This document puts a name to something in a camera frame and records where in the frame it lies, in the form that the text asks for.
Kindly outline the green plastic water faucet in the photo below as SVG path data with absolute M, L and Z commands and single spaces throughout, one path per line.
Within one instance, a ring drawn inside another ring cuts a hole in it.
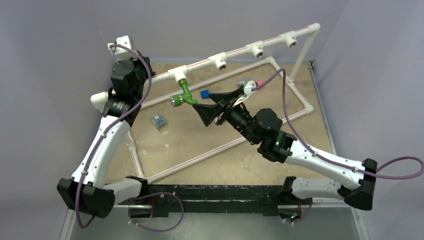
M 182 93 L 172 95 L 169 98 L 169 102 L 170 102 L 172 107 L 179 107 L 184 103 L 189 104 L 189 105 L 194 105 L 194 104 L 198 103 L 198 101 L 196 99 L 193 99 L 192 93 L 189 90 L 186 79 L 180 80 L 178 82 L 178 85 L 180 86 Z

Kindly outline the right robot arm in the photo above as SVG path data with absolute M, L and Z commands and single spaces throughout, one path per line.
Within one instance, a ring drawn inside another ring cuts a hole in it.
M 287 163 L 312 170 L 327 179 L 287 177 L 280 196 L 288 204 L 298 199 L 332 198 L 364 211 L 373 208 L 377 162 L 367 158 L 350 160 L 303 144 L 299 137 L 282 131 L 283 124 L 270 108 L 260 109 L 251 116 L 243 103 L 238 103 L 238 91 L 212 93 L 214 104 L 193 104 L 203 124 L 229 123 L 257 152 L 271 162 Z

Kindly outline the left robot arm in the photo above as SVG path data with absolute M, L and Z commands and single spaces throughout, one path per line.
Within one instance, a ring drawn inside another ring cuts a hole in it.
M 112 67 L 109 97 L 106 99 L 97 134 L 84 159 L 71 177 L 62 178 L 57 191 L 66 206 L 93 218 L 104 219 L 113 206 L 131 199 L 138 205 L 146 203 L 149 191 L 146 179 L 128 176 L 107 184 L 106 176 L 122 140 L 127 136 L 141 107 L 145 81 L 155 72 L 150 58 L 120 60 Z

